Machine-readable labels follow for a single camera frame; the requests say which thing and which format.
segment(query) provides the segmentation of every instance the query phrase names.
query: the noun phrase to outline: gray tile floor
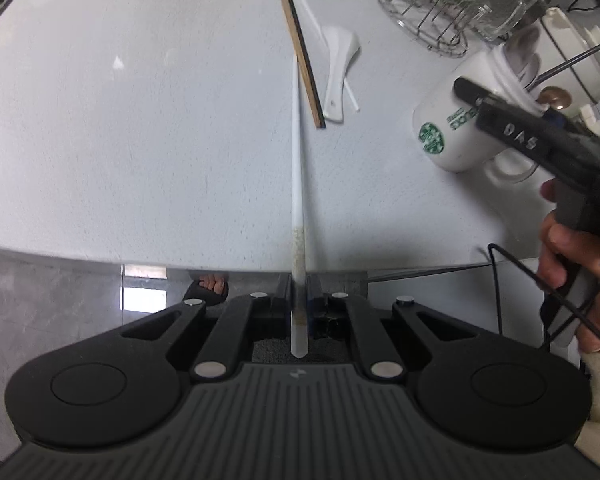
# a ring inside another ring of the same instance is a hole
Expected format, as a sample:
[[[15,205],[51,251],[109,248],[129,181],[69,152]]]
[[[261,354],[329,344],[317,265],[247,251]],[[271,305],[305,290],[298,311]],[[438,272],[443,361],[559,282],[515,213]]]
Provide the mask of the gray tile floor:
[[[325,292],[366,296],[366,274],[320,278]],[[256,290],[273,292],[278,275],[230,273],[228,279],[230,299]],[[4,389],[21,365],[147,315],[138,308],[177,303],[190,281],[186,270],[167,269],[166,278],[139,278],[124,275],[121,266],[0,252],[0,459],[19,444],[4,407]]]

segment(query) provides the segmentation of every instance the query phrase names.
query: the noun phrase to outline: human hand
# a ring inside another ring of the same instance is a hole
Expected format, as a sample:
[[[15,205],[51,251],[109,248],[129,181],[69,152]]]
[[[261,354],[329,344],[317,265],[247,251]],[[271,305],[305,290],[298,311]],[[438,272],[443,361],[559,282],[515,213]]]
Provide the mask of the human hand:
[[[542,184],[540,195],[555,202],[553,180]],[[544,218],[540,227],[540,241],[542,248],[538,276],[553,288],[564,285],[567,279],[567,271],[556,258],[556,254],[580,264],[600,280],[600,238],[597,236],[558,224],[554,212],[551,212]],[[600,293],[589,313],[589,319],[600,329]],[[600,350],[600,340],[583,324],[578,327],[576,337],[580,351],[589,353]]]

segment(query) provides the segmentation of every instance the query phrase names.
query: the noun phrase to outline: white chopstick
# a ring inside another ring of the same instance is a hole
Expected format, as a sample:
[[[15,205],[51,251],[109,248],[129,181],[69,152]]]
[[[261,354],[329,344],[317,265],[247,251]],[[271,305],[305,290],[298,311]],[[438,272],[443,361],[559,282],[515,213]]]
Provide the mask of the white chopstick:
[[[304,261],[304,208],[302,207],[302,141],[300,138],[300,90],[298,57],[294,54],[291,105],[291,229],[292,229],[292,305],[291,354],[304,357],[308,352],[306,317],[306,264]]]
[[[309,20],[311,21],[312,25],[314,26],[314,29],[315,29],[316,34],[318,35],[318,38],[320,38],[322,45],[324,46],[326,52],[328,52],[329,45],[327,44],[327,40],[324,37],[324,34],[322,33],[322,27],[320,26],[320,22],[318,22],[318,18],[315,17],[314,12],[311,10],[311,7],[309,7],[309,2],[307,0],[298,0],[298,2],[300,2],[300,5],[302,5],[302,7],[304,8],[304,12],[306,12],[307,15],[309,16]],[[351,89],[351,86],[349,85],[349,80],[347,79],[347,76],[344,77],[344,89],[347,91],[347,95],[349,96],[349,99],[351,101],[351,105],[353,106],[353,109],[356,112],[359,112],[360,106],[358,106],[358,101],[356,101],[356,97],[355,97],[355,95],[353,95],[353,90]]]

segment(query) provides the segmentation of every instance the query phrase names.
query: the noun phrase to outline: wooden chopstick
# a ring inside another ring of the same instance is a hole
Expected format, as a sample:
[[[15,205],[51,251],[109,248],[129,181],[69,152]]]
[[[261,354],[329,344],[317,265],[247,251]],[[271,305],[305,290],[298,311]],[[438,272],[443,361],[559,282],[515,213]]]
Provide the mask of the wooden chopstick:
[[[306,96],[309,99],[309,106],[311,107],[311,115],[314,117],[315,127],[325,128],[326,125],[324,123],[320,98],[318,97],[318,89],[315,86],[314,72],[311,70],[309,54],[304,44],[304,37],[302,36],[302,29],[300,28],[300,21],[296,13],[294,0],[280,0],[280,2],[282,3],[282,9],[285,11],[286,25],[289,29],[289,34],[291,34],[291,41],[294,44],[296,56],[298,56],[300,73],[304,82]]]

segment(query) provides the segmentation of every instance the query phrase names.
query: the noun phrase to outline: starbucks logo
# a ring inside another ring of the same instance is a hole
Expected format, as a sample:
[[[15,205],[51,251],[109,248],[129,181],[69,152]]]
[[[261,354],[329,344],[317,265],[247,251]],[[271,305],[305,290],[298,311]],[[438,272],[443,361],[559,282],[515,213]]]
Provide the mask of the starbucks logo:
[[[434,123],[424,123],[418,134],[420,142],[424,143],[423,149],[430,155],[437,155],[445,149],[445,138]]]

